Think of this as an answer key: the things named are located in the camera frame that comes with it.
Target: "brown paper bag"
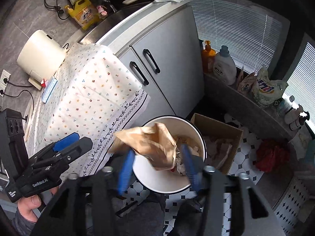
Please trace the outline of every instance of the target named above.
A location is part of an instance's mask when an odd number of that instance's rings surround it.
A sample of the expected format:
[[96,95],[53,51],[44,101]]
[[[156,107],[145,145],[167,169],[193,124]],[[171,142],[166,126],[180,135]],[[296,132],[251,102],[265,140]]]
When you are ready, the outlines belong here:
[[155,123],[153,127],[122,130],[115,133],[115,136],[109,153],[125,152],[131,147],[145,156],[156,170],[174,168],[176,142],[163,123]]

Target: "white electric kettle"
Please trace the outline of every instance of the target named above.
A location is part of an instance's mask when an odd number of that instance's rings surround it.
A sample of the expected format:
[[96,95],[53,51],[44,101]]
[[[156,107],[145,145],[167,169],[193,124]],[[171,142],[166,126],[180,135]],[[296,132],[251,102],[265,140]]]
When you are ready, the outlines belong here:
[[66,53],[67,50],[43,30],[37,30],[24,45],[16,62],[30,75],[28,81],[40,89],[40,82],[49,80],[55,74]]

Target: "detergent bag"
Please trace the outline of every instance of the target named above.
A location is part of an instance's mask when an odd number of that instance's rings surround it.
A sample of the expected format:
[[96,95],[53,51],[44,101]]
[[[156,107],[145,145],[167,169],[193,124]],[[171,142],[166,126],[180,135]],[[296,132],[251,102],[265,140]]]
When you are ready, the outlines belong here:
[[282,80],[269,80],[266,66],[262,66],[253,85],[252,92],[256,103],[266,108],[278,98],[281,98],[288,84]]

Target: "white cabinet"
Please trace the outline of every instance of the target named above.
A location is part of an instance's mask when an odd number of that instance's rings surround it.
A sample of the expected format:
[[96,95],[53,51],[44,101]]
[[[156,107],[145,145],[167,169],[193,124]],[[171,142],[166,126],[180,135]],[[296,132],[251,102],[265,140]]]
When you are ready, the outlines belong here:
[[191,7],[169,17],[131,46],[175,114],[185,118],[204,95],[199,40]]
[[118,58],[141,82],[143,90],[148,93],[151,98],[146,110],[132,126],[142,126],[147,121],[161,115],[174,115],[165,97],[156,86],[152,77],[147,73],[132,48],[128,48],[125,52],[118,55]]

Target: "small bottle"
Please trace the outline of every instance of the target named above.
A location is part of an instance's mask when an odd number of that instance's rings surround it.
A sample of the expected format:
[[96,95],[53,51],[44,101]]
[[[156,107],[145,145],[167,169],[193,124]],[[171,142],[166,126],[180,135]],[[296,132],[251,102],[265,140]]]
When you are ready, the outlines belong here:
[[205,49],[201,51],[202,69],[204,73],[208,73],[213,70],[215,50],[211,48],[210,41],[205,41],[205,44]]
[[274,101],[273,105],[274,105],[275,107],[277,107],[277,106],[281,103],[281,101],[282,101],[283,99],[284,99],[284,98],[278,98],[277,100]]
[[97,11],[99,13],[99,18],[105,19],[107,17],[107,11],[104,10],[104,6],[98,5],[96,8],[97,8]]
[[284,116],[286,113],[292,109],[292,103],[294,101],[294,96],[291,96],[289,99],[283,99],[280,104],[277,106],[277,112],[279,116]]
[[296,130],[296,129],[300,129],[302,125],[304,125],[306,120],[310,119],[310,114],[309,112],[305,112],[307,115],[306,116],[299,116],[299,118],[297,118],[294,122],[290,123],[290,129]]
[[303,107],[299,105],[298,109],[292,109],[284,116],[284,122],[286,124],[290,124],[294,122],[297,118],[299,118],[300,113],[303,112]]

